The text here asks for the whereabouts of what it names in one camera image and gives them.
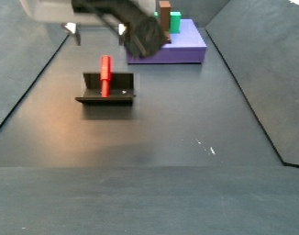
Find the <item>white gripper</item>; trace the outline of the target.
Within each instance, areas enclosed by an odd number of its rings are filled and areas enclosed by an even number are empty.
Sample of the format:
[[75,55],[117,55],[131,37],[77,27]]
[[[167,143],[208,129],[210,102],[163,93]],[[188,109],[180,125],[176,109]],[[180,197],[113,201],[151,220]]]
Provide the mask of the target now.
[[[81,45],[77,24],[139,25],[155,20],[156,0],[20,0],[27,15],[39,22],[64,23],[63,28]],[[117,25],[119,45],[127,41],[127,26]]]

